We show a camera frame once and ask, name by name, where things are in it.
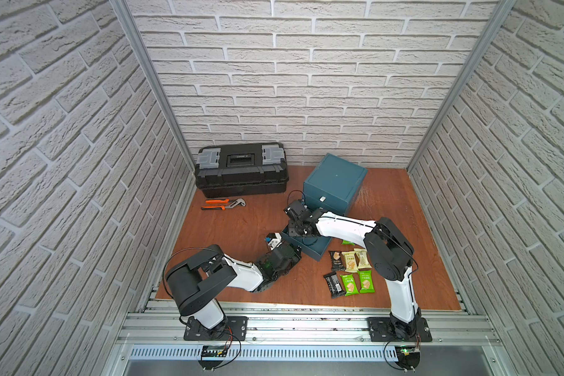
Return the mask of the teal drawer cabinet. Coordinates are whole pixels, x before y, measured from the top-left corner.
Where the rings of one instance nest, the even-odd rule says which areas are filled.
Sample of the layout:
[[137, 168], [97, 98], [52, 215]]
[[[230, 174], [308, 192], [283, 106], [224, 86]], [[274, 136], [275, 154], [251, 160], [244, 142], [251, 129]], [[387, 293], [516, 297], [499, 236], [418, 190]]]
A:
[[303, 183], [307, 207], [348, 216], [367, 173], [364, 167], [326, 154]]

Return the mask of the yellow cookie packet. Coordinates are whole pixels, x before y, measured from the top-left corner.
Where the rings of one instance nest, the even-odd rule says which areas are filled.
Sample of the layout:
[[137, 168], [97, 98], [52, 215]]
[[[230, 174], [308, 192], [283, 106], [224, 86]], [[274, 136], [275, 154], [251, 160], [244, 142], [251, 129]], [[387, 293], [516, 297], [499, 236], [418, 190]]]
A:
[[343, 252], [342, 258], [346, 272], [354, 274], [359, 271], [355, 252]]
[[357, 269], [371, 269], [371, 263], [368, 260], [368, 252], [366, 249], [363, 248], [355, 248], [354, 249], [356, 260], [357, 260]]

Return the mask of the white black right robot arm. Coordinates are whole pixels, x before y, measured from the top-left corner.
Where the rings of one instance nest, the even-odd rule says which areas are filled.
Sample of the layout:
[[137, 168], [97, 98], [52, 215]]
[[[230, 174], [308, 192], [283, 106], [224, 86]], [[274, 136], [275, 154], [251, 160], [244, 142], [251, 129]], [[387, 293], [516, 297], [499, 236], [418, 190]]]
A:
[[421, 310], [411, 279], [416, 264], [414, 249], [390, 219], [351, 219], [323, 208], [312, 211], [301, 200], [288, 204], [285, 214], [293, 237], [338, 238], [365, 249], [374, 270], [385, 279], [388, 288], [390, 335], [404, 341], [416, 337]]

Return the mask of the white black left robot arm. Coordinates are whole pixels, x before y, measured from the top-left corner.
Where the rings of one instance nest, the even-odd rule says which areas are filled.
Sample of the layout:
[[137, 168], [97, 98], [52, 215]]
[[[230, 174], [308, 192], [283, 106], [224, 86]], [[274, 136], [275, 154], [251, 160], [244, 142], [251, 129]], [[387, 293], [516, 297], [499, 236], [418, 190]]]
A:
[[226, 288], [260, 293], [289, 274], [302, 259], [301, 249], [286, 241], [271, 241], [269, 252], [253, 263], [225, 254], [213, 244], [196, 247], [196, 254], [175, 266], [164, 266], [161, 280], [187, 325], [220, 329], [227, 318], [216, 297]]

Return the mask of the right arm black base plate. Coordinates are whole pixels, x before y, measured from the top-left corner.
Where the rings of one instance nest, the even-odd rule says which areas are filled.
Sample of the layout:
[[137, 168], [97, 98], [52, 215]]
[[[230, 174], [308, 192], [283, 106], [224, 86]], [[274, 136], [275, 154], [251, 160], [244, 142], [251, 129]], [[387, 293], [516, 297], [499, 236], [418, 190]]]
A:
[[366, 319], [372, 342], [432, 342], [432, 334], [424, 317], [416, 316], [404, 323], [393, 315]]

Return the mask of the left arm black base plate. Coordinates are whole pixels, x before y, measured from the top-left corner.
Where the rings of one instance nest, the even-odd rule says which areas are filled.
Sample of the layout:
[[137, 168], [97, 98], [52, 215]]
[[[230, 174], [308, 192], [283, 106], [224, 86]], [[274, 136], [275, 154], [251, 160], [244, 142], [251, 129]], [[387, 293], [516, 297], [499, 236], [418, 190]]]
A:
[[212, 329], [202, 325], [191, 316], [186, 321], [185, 341], [226, 341], [232, 338], [241, 342], [246, 338], [248, 318], [246, 316], [224, 316], [224, 320]]

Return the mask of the black cookie packet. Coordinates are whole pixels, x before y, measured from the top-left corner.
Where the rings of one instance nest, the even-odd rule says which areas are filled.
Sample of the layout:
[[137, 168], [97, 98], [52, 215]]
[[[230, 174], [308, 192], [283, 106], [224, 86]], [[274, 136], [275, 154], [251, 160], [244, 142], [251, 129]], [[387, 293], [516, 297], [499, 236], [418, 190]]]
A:
[[342, 286], [341, 279], [335, 271], [330, 272], [329, 274], [325, 274], [324, 280], [327, 283], [332, 299], [337, 299], [346, 295], [346, 291]]
[[332, 271], [345, 271], [346, 267], [342, 261], [342, 253], [337, 251], [330, 251], [329, 252], [331, 263], [332, 263]]

